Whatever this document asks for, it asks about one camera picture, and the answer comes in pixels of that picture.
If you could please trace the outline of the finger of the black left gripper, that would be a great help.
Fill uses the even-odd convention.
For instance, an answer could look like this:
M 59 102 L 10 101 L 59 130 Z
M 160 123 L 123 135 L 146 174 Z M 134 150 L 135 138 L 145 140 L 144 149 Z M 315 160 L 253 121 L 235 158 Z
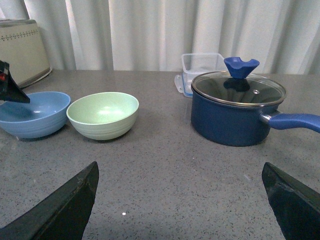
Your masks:
M 30 103 L 30 98 L 13 80 L 10 64 L 4 61 L 0 61 L 0 99 L 16 103 Z

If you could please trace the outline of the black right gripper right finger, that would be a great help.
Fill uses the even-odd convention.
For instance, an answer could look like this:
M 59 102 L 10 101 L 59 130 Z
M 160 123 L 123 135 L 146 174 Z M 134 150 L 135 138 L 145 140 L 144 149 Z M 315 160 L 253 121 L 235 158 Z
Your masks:
M 269 205 L 287 240 L 320 238 L 320 194 L 266 162 L 262 181 Z

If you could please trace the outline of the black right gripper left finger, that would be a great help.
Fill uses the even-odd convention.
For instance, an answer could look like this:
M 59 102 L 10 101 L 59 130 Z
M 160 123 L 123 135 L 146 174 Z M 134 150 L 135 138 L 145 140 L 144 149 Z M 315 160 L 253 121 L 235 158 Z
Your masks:
M 99 181 L 92 162 L 28 212 L 0 230 L 2 240 L 80 240 L 88 224 Z

